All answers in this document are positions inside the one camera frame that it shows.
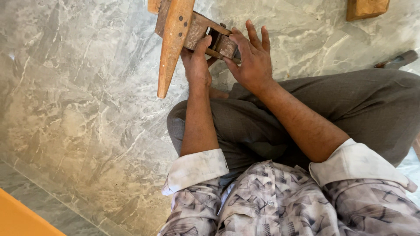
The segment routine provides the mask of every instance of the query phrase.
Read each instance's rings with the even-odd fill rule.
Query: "person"
[[[369,69],[277,83],[267,28],[260,41],[246,27],[249,40],[229,36],[242,60],[224,59],[239,82],[229,94],[210,88],[210,36],[181,52],[189,98],[167,119],[180,158],[158,235],[419,235],[420,208],[405,194],[417,186],[395,169],[420,131],[419,76]],[[264,157],[270,149],[279,156]]]

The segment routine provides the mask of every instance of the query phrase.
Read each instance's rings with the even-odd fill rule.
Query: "white shirt cuff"
[[[228,173],[229,168],[220,148],[185,155],[172,163],[162,194],[167,196]]]
[[[348,139],[322,163],[310,163],[309,172],[319,186],[347,179],[382,179],[407,188],[410,181],[364,144]]]

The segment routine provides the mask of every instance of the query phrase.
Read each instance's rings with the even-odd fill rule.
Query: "trousers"
[[[367,69],[308,77],[279,84],[309,108],[364,143],[395,167],[420,131],[420,76],[388,69]],[[236,83],[228,99],[210,99],[219,147],[230,173],[226,186],[250,165],[273,161],[308,170],[310,160],[282,124],[250,91]],[[168,114],[172,143],[180,154],[187,100]]]

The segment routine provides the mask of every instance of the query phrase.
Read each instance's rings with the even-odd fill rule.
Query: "finger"
[[[195,47],[194,50],[194,56],[204,56],[206,54],[206,49],[208,48],[208,46],[210,46],[211,44],[211,36],[210,35],[206,35],[206,37],[200,39],[197,43],[197,46]]]
[[[261,28],[261,34],[262,34],[262,47],[264,50],[268,53],[270,53],[270,38],[268,37],[268,30],[266,26],[263,26]]]
[[[263,50],[263,47],[262,47],[261,42],[260,42],[260,39],[257,36],[257,32],[255,31],[255,27],[252,24],[251,20],[247,20],[247,22],[245,23],[245,26],[247,27],[249,41],[251,42],[251,44],[256,49]]]
[[[181,50],[181,59],[183,63],[186,63],[191,60],[192,52],[184,47]]]
[[[242,60],[251,58],[251,48],[248,44],[248,39],[236,28],[232,28],[232,34],[229,35],[230,40],[234,41],[238,45],[238,50],[241,53]]]
[[[208,60],[207,60],[207,66],[208,67],[210,67],[211,65],[213,65],[213,63],[215,63],[217,61],[217,58],[215,58],[215,57],[210,57]]]
[[[253,45],[252,45],[252,43],[248,40],[248,45],[249,45],[249,48],[251,49],[251,52],[255,55],[255,54],[257,54],[259,51],[258,51],[258,49],[256,49]]]
[[[225,61],[226,65],[228,66],[229,70],[231,71],[232,75],[235,78],[239,76],[239,67],[238,65],[232,60],[227,57],[224,57],[223,60]]]

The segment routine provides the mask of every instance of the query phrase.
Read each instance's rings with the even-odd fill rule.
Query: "shirt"
[[[366,145],[344,142],[310,172],[267,160],[223,193],[220,149],[175,160],[162,193],[172,212],[158,235],[419,235],[417,186]]]

